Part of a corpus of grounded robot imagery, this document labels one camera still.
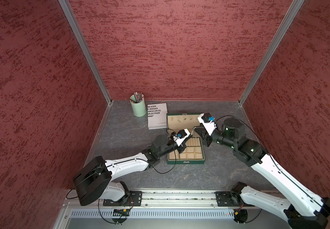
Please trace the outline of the green jewelry box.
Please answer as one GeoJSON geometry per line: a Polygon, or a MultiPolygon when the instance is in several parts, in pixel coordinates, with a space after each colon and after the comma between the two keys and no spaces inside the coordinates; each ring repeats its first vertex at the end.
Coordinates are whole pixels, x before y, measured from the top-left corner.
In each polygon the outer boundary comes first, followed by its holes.
{"type": "Polygon", "coordinates": [[[169,165],[201,165],[206,161],[203,144],[200,136],[193,132],[193,128],[199,126],[200,113],[174,113],[167,114],[167,128],[169,133],[188,129],[192,137],[186,142],[186,148],[182,153],[175,150],[167,155],[169,165]]]}

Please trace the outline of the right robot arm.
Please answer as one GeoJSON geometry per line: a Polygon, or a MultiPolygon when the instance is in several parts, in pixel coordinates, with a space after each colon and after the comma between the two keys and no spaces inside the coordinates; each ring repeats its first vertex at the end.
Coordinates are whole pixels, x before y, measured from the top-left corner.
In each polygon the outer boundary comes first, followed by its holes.
{"type": "Polygon", "coordinates": [[[249,139],[248,125],[233,115],[224,116],[221,128],[209,113],[197,118],[194,131],[206,146],[216,143],[267,179],[284,196],[278,198],[237,183],[230,192],[236,204],[253,205],[285,220],[292,229],[324,229],[330,218],[330,198],[315,194],[287,172],[259,142],[249,139]]]}

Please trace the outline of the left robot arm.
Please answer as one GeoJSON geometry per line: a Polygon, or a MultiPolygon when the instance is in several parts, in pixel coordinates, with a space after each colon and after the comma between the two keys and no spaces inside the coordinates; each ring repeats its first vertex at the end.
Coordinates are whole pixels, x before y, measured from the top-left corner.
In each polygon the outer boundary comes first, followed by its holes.
{"type": "Polygon", "coordinates": [[[93,158],[74,177],[81,206],[87,206],[98,199],[108,199],[124,204],[129,198],[129,190],[124,182],[114,182],[125,175],[154,168],[161,157],[176,150],[182,153],[192,135],[181,130],[171,137],[159,135],[151,146],[140,153],[121,159],[104,160],[102,156],[93,158]]]}

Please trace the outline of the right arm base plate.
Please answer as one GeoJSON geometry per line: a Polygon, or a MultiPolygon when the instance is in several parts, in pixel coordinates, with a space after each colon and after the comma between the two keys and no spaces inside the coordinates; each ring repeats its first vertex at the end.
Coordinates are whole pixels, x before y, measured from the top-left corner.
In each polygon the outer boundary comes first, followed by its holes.
{"type": "Polygon", "coordinates": [[[232,191],[217,191],[215,195],[219,207],[253,207],[253,205],[246,204],[241,199],[240,194],[232,191]]]}

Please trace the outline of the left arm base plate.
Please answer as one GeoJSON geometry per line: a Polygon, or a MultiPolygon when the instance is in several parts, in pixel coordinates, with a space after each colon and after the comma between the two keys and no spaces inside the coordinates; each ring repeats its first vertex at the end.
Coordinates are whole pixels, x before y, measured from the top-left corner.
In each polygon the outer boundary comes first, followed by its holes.
{"type": "Polygon", "coordinates": [[[142,191],[129,191],[117,201],[105,199],[102,205],[105,207],[138,207],[141,206],[142,197],[142,191]]]}

